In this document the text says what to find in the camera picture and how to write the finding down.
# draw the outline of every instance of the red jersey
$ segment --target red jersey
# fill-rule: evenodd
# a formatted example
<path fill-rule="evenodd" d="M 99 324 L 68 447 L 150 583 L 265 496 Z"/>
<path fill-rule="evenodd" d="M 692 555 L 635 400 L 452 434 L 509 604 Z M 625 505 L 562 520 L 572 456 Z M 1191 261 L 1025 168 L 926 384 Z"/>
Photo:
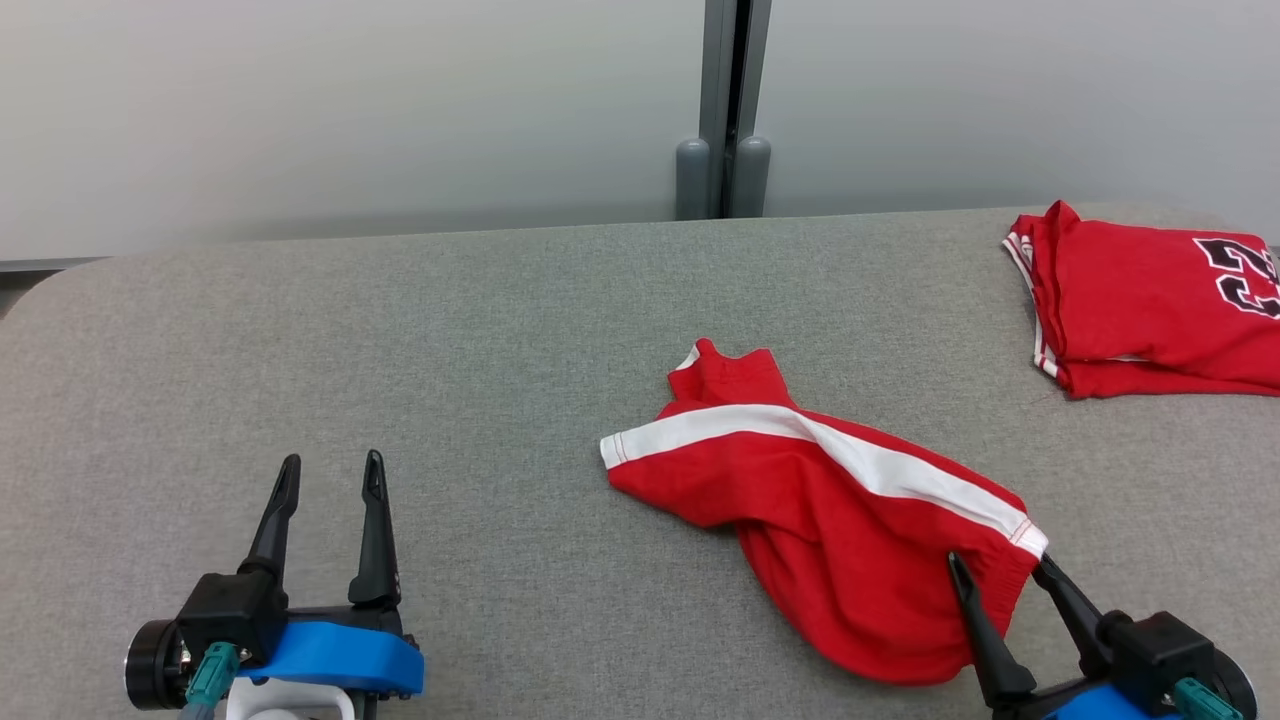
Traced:
<path fill-rule="evenodd" d="M 760 584 L 806 641 L 877 680 L 942 683 L 970 662 L 947 553 L 1005 633 L 1044 552 L 1014 493 L 901 438 L 801 410 L 768 350 L 699 340 L 676 400 L 600 441 L 609 483 L 699 527 L 732 523 Z"/>
<path fill-rule="evenodd" d="M 1004 246 L 1036 304 L 1033 361 L 1070 397 L 1280 395 L 1280 283 L 1260 237 L 1082 220 L 1059 201 Z"/>

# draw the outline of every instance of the white stripe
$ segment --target white stripe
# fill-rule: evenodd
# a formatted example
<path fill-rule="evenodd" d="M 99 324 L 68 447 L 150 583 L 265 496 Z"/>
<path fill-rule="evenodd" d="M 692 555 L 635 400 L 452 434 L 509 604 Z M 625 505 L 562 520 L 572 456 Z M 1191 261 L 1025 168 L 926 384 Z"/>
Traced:
<path fill-rule="evenodd" d="M 864 488 L 882 497 L 923 500 L 991 528 L 1039 557 L 1048 539 L 1027 514 L 914 455 L 842 433 L 781 405 L 721 405 L 691 410 L 600 441 L 604 466 L 724 437 L 760 433 L 817 443 Z"/>
<path fill-rule="evenodd" d="M 685 357 L 684 363 L 681 363 L 680 365 L 676 365 L 676 369 L 677 370 L 684 370 L 685 368 L 692 368 L 695 360 L 698 360 L 698 346 L 696 345 L 694 346 L 692 350 L 689 351 L 689 357 Z"/>
<path fill-rule="evenodd" d="M 1032 302 L 1036 302 L 1036 293 L 1032 292 L 1034 286 L 1032 284 L 1030 268 L 1027 265 L 1027 258 L 1023 255 L 1021 249 L 1027 250 L 1027 254 L 1032 254 L 1030 238 L 1025 238 L 1027 245 L 1019 246 L 1018 233 L 1009 233 L 1005 242 L 1005 250 L 1009 251 L 1009 256 L 1012 258 L 1014 265 L 1018 265 L 1018 270 L 1023 274 L 1023 281 L 1027 283 L 1027 291 L 1032 293 Z M 1044 370 L 1048 377 L 1057 379 L 1057 356 L 1053 354 L 1053 348 L 1044 342 L 1044 328 L 1039 324 L 1039 311 L 1037 309 L 1033 313 L 1036 318 L 1036 346 L 1032 347 L 1032 364 L 1034 364 L 1041 370 Z"/>

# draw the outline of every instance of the printed number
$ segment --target printed number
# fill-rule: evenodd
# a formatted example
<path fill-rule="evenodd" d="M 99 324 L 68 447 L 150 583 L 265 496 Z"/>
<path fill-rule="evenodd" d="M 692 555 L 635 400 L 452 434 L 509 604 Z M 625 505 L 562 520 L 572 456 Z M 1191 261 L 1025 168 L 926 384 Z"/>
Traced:
<path fill-rule="evenodd" d="M 1217 278 L 1217 291 L 1222 293 L 1222 300 L 1244 313 L 1257 313 L 1280 319 L 1280 279 L 1276 278 L 1276 266 L 1268 254 L 1258 252 L 1234 240 L 1216 237 L 1196 238 L 1196 245 L 1204 251 L 1211 266 L 1238 273 Z M 1251 270 L 1262 277 L 1262 284 L 1267 287 L 1266 292 L 1270 292 L 1272 297 L 1258 297 L 1254 291 L 1249 290 L 1245 278 Z"/>

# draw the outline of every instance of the white wall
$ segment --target white wall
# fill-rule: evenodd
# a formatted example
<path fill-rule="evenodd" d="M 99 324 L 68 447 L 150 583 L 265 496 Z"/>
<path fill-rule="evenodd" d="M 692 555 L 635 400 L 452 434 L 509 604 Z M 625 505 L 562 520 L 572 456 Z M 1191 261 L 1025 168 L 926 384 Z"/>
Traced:
<path fill-rule="evenodd" d="M 1280 243 L 1274 0 L 773 0 L 765 214 L 1161 200 Z"/>
<path fill-rule="evenodd" d="M 698 0 L 10 0 L 0 261 L 659 220 Z"/>

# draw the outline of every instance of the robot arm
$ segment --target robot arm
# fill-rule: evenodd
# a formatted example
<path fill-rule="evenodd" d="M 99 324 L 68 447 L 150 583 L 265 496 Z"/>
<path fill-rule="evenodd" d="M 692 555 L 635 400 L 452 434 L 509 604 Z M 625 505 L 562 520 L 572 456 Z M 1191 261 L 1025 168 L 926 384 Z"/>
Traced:
<path fill-rule="evenodd" d="M 227 693 L 229 720 L 287 717 L 289 708 L 301 707 L 337 707 L 344 720 L 372 720 L 379 701 L 422 692 L 426 664 L 413 637 L 404 634 L 398 610 L 399 571 L 381 455 L 369 451 L 365 464 L 365 525 L 349 606 L 289 607 L 284 593 L 301 468 L 297 455 L 284 460 L 236 574 L 204 575 L 175 619 L 152 620 L 138 630 L 124 666 L 134 707 L 209 705 Z M 197 682 L 200 669 L 211 647 L 228 646 L 238 661 L 234 680 L 229 693 L 225 683 L 210 693 Z"/>
<path fill-rule="evenodd" d="M 1137 623 L 1120 611 L 1100 614 L 1048 555 L 1032 577 L 1053 600 L 1083 678 L 1036 692 L 1036 678 L 987 618 L 968 565 L 955 552 L 947 562 L 995 720 L 1256 720 L 1248 678 L 1204 635 L 1169 612 Z"/>

